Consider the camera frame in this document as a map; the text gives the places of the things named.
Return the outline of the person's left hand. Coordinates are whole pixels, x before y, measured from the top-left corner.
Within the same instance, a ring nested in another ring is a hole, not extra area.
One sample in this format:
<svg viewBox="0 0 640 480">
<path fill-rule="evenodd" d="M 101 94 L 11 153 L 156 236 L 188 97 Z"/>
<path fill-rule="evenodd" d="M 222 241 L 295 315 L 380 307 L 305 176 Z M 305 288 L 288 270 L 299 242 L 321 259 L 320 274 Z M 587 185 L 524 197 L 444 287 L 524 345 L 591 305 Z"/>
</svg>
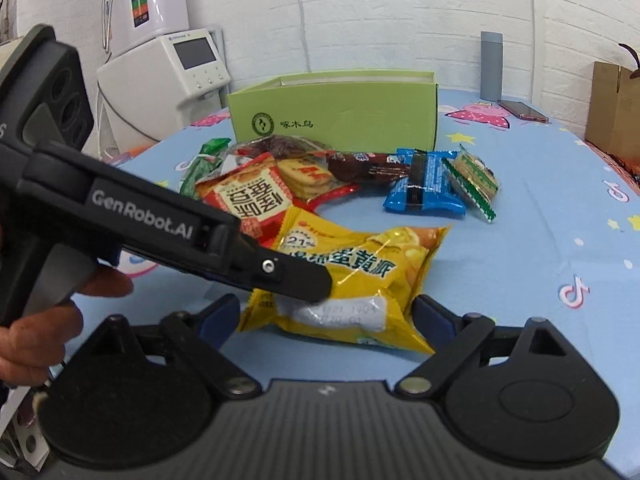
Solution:
<svg viewBox="0 0 640 480">
<path fill-rule="evenodd" d="M 127 275 L 100 264 L 80 294 L 119 298 L 133 290 L 134 283 Z M 2 382 L 13 387 L 42 385 L 49 378 L 49 367 L 64 360 L 65 345 L 83 328 L 84 318 L 73 300 L 2 327 Z"/>
</svg>

